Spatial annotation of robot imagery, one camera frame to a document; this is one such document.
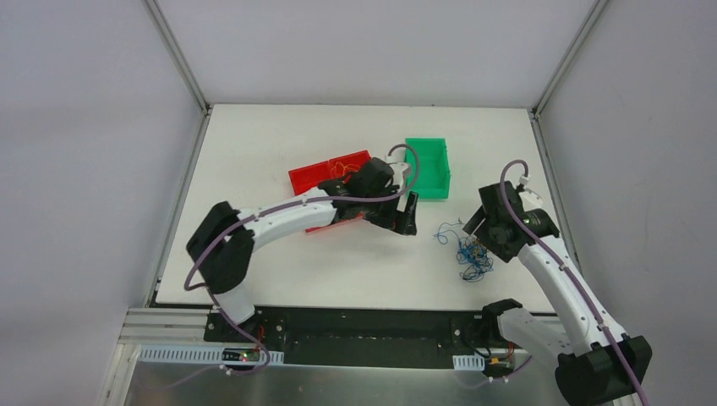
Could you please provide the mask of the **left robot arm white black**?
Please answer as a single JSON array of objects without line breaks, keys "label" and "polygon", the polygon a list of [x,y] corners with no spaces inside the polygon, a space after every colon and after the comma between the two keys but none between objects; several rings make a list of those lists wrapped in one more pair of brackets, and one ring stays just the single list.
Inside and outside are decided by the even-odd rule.
[{"label": "left robot arm white black", "polygon": [[360,217],[401,235],[417,233],[418,193],[411,188],[419,168],[373,157],[358,171],[331,178],[301,195],[268,208],[242,212],[215,204],[186,244],[216,307],[227,315],[225,329],[238,342],[257,333],[255,306],[244,286],[251,257],[263,246],[310,228]]}]

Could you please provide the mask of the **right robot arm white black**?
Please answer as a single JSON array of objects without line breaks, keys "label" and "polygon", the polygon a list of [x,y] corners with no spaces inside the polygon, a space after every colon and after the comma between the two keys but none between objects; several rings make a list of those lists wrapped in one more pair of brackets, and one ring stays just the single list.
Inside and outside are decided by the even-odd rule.
[{"label": "right robot arm white black", "polygon": [[609,314],[573,270],[558,227],[542,209],[526,210],[528,189],[509,181],[479,189],[481,205],[463,230],[505,263],[517,259],[541,287],[559,318],[558,332],[515,299],[481,310],[479,336],[499,347],[511,342],[553,373],[570,405],[600,405],[638,393],[653,352]]}]

